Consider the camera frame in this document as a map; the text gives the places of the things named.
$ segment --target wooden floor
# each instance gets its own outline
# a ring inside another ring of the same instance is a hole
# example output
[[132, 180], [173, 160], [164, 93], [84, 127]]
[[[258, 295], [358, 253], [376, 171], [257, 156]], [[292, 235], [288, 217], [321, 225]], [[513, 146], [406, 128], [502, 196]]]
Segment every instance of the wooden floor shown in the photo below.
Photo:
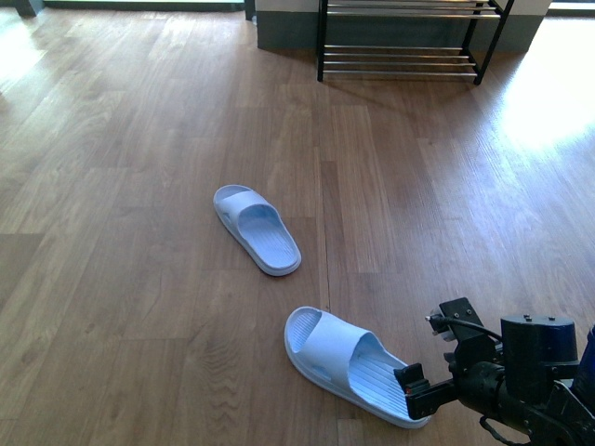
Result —
[[[497, 445], [451, 403], [407, 431], [303, 378], [297, 307], [432, 382], [424, 316], [467, 296], [595, 322], [595, 21], [546, 20], [483, 84], [319, 84], [244, 13], [0, 9], [1, 445]], [[248, 185], [303, 255], [261, 273], [219, 223]], [[508, 436], [523, 436], [506, 430]]]

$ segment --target slipper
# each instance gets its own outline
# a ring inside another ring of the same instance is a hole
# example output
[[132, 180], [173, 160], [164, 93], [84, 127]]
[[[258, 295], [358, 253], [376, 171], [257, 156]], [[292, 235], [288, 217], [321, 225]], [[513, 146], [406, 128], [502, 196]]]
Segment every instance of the slipper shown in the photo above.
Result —
[[284, 276], [301, 263], [301, 253], [277, 210], [246, 186], [223, 186], [213, 205], [225, 228], [271, 276]]
[[412, 420], [392, 356], [372, 332], [312, 307], [296, 309], [285, 325], [285, 349], [296, 368], [314, 384], [399, 427], [418, 428], [429, 417]]

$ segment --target wall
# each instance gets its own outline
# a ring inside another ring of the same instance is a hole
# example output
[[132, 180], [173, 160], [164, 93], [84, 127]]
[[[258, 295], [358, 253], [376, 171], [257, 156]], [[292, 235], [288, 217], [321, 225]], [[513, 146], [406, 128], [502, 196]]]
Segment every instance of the wall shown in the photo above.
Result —
[[[497, 50], [527, 51], [551, 0], [516, 0]], [[257, 0], [258, 47], [314, 48], [318, 0]], [[495, 24], [480, 22], [474, 49], [486, 49]], [[333, 18], [328, 43], [343, 45], [460, 46], [465, 26], [459, 20]]]

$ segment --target gray baseboard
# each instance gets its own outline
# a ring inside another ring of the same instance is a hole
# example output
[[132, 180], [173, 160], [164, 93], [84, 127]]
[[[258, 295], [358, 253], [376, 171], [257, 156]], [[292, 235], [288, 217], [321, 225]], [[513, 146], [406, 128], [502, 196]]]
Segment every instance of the gray baseboard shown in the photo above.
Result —
[[[540, 16], [509, 16], [500, 37], [498, 51], [524, 52], [529, 49], [543, 20]], [[317, 12], [258, 12], [258, 47], [316, 47]], [[471, 48], [489, 46], [496, 24], [478, 24]], [[328, 44], [370, 46], [460, 46], [467, 29], [460, 20], [419, 20], [400, 18], [332, 18]]]

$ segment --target black metal frame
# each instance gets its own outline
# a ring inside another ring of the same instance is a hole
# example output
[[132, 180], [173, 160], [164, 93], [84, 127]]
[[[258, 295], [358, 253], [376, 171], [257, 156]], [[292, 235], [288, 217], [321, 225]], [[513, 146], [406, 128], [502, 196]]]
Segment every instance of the black metal frame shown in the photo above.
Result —
[[[329, 0], [319, 1], [316, 47], [319, 82], [323, 81], [325, 73], [363, 73], [401, 76], [464, 76], [473, 77], [475, 85], [479, 85], [485, 76], [514, 4], [514, 0], [509, 0], [505, 7], [501, 7], [496, 0], [331, 0], [331, 2], [329, 4]], [[469, 26], [459, 48], [328, 46], [326, 36], [329, 15], [469, 20]], [[483, 61], [480, 63], [471, 54], [469, 46], [479, 20], [484, 19], [498, 20], [498, 24]], [[412, 55], [409, 53], [411, 50], [418, 51], [419, 54]], [[374, 70], [357, 68], [358, 65], [374, 67]]]

